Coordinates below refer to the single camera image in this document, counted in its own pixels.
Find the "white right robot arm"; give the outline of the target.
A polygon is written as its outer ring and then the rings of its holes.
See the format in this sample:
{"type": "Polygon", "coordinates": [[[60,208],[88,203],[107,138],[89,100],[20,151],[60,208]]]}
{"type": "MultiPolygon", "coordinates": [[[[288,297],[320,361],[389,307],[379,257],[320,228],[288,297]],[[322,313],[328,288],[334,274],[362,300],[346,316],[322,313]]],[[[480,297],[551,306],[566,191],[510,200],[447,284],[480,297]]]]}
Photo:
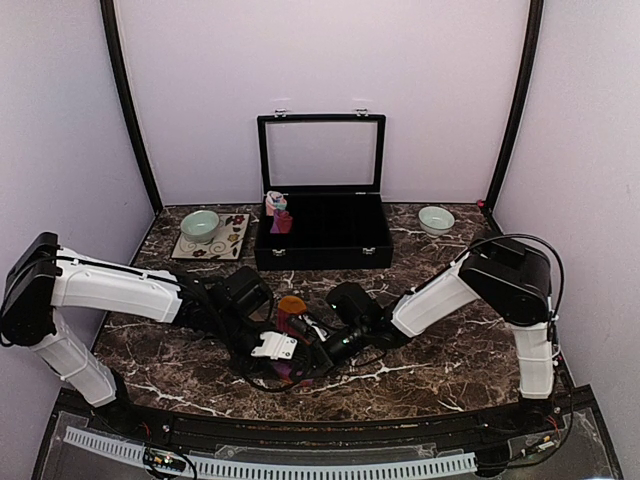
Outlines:
{"type": "Polygon", "coordinates": [[[327,303],[344,328],[312,343],[312,365],[322,375],[368,346],[390,350],[408,344],[462,307],[482,300],[509,324],[525,400],[510,413],[521,434],[534,432],[549,416],[554,388],[553,324],[560,297],[552,292],[551,262],[525,235],[478,238],[420,286],[381,306],[354,282],[329,292],[327,303]]]}

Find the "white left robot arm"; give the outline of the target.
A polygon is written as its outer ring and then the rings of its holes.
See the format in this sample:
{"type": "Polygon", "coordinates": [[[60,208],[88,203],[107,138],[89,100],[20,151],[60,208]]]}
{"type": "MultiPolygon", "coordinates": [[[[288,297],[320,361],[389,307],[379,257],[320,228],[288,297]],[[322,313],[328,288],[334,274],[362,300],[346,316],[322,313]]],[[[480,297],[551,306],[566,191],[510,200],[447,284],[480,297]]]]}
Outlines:
{"type": "Polygon", "coordinates": [[[71,384],[120,436],[141,427],[124,382],[102,364],[63,318],[61,308],[117,312],[217,337],[242,361],[291,361],[298,340],[252,314],[273,295],[243,267],[228,278],[145,270],[80,255],[40,234],[10,269],[1,304],[1,343],[29,348],[71,384]]]}

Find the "magenta striped sock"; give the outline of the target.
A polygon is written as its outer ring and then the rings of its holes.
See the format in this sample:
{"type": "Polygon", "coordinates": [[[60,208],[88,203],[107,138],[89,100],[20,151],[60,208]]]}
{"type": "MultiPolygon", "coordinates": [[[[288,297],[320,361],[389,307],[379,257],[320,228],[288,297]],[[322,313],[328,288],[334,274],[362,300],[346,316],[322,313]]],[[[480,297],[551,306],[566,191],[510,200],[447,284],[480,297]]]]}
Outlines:
{"type": "MultiPolygon", "coordinates": [[[[309,327],[303,320],[303,315],[308,312],[306,303],[299,297],[288,295],[284,296],[278,303],[276,329],[285,333],[290,337],[294,337],[298,340],[299,345],[309,346],[311,343],[310,334],[308,333],[309,327]]],[[[304,362],[309,360],[309,352],[305,347],[296,347],[296,361],[301,362],[304,366],[304,362]]],[[[291,363],[286,361],[279,361],[275,363],[274,369],[278,377],[285,382],[285,384],[292,384],[293,378],[291,363]]],[[[314,380],[305,379],[301,381],[301,385],[304,387],[310,387],[313,385],[314,380]]]]}

